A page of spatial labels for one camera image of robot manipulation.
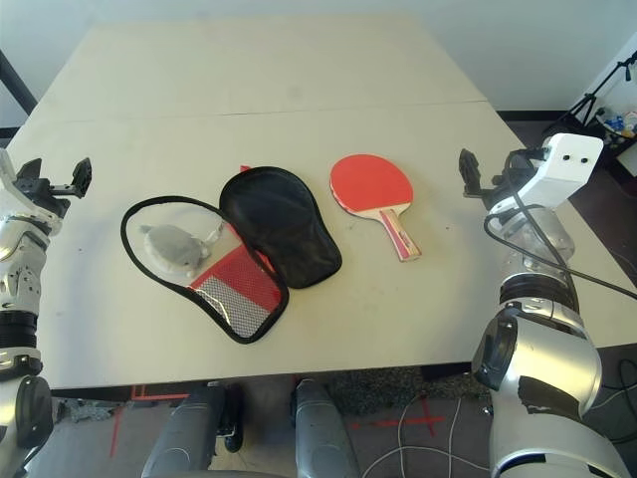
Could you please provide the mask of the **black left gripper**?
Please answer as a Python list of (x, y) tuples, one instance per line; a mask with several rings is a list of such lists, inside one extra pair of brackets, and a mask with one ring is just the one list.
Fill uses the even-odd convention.
[(41, 178), (42, 159), (25, 162), (17, 172), (14, 185), (35, 205), (63, 219), (71, 205), (67, 196), (84, 198), (93, 179), (91, 160), (86, 157), (76, 164), (71, 185), (52, 185), (47, 178)]

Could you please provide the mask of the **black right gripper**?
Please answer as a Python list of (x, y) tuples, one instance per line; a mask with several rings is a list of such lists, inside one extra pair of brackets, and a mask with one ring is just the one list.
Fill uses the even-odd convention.
[(509, 178), (503, 174), (493, 177), (494, 187), (483, 188), (479, 162), (475, 155), (463, 148), (459, 155), (459, 172), (464, 181), (466, 198), (480, 199), (486, 209), (492, 209), (497, 203), (513, 195), (512, 190), (518, 191), (528, 182), (528, 175), (522, 173), (531, 169), (531, 160), (528, 149), (511, 151), (505, 160), (505, 171), (510, 171)]

